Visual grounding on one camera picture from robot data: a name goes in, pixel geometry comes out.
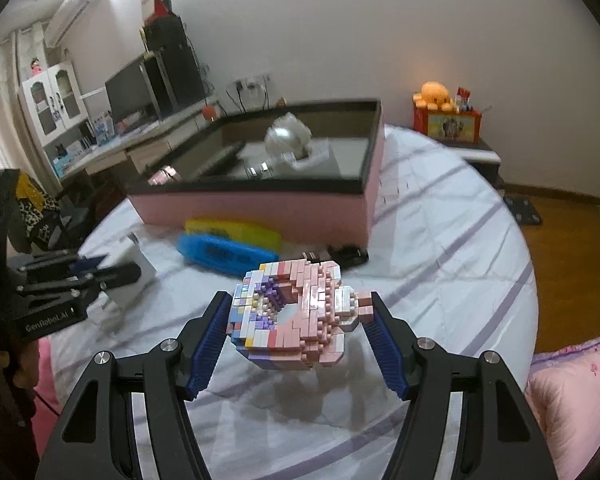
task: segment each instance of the orange plush toy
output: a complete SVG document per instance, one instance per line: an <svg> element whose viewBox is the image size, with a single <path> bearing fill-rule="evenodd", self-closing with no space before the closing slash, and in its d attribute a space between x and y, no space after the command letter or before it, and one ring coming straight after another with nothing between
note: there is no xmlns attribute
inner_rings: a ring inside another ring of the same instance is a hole
<svg viewBox="0 0 600 480"><path fill-rule="evenodd" d="M422 85L422 92L413 95L416 108L426 108L430 111L455 112L456 104L444 85L429 81Z"/></svg>

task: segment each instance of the blue package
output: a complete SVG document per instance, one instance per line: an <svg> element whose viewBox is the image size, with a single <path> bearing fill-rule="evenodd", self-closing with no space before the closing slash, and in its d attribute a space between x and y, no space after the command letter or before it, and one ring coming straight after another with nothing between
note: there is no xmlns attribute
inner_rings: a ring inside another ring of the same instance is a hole
<svg viewBox="0 0 600 480"><path fill-rule="evenodd" d="M244 276L260 264L278 260L271 251L212 235L180 235L178 252L189 262L232 276Z"/></svg>

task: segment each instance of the pink box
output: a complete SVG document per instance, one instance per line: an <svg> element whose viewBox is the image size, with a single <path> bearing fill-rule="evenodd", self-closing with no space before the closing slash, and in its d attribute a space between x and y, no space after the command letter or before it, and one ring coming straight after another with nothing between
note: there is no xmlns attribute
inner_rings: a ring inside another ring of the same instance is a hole
<svg viewBox="0 0 600 480"><path fill-rule="evenodd" d="M201 164L231 142L262 141L271 123L288 112L305 123L315 139L368 139L359 176L263 180L211 177L155 186L148 183L149 177L165 167L185 175L196 160ZM381 115L379 101L360 100L308 103L221 118L129 183L128 196L147 224L181 228L191 218L236 220L277 231L290 242L366 247L384 149Z"/></svg>

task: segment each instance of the pink pillow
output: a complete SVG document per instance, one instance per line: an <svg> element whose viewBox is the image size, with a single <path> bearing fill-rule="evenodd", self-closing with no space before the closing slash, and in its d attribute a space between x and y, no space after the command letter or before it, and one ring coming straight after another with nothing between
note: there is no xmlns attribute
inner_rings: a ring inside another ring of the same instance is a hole
<svg viewBox="0 0 600 480"><path fill-rule="evenodd" d="M38 386L34 388L36 393L45 399L56 412L60 413L61 408L56 397L54 376L51 372L51 346L47 338L40 340L38 370L40 371L40 380L38 381ZM36 448L38 449L38 454L42 456L58 417L39 398L36 397L35 403L36 414L31 419L31 423L33 426L33 435L36 439Z"/></svg>
<svg viewBox="0 0 600 480"><path fill-rule="evenodd" d="M600 446L600 348L532 373L525 397L560 480L574 480Z"/></svg>

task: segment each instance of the round table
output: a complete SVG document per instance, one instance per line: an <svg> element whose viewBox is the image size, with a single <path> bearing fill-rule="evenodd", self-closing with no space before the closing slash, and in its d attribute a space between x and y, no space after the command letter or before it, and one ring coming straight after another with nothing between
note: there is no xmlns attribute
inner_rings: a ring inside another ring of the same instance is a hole
<svg viewBox="0 0 600 480"><path fill-rule="evenodd" d="M343 284L377 291L417 336L447 351L498 351L520 387L536 340L538 300L524 238L494 189L451 150L421 134L385 127L381 188L368 264ZM157 279L126 310L90 307L90 319L50 337L61 403L88 360L146 352L200 316L217 290L238 281L186 266L178 232L144 225L126 201L85 242L103 254L134 232ZM298 256L299 248L281 255ZM450 475L461 396L453 394L437 478ZM215 479L380 478L399 434L406 403L388 390L364 331L347 335L332 368L261 370L226 341L208 389L188 403L190 420ZM138 451L146 480L157 478L142 396L134 394Z"/></svg>

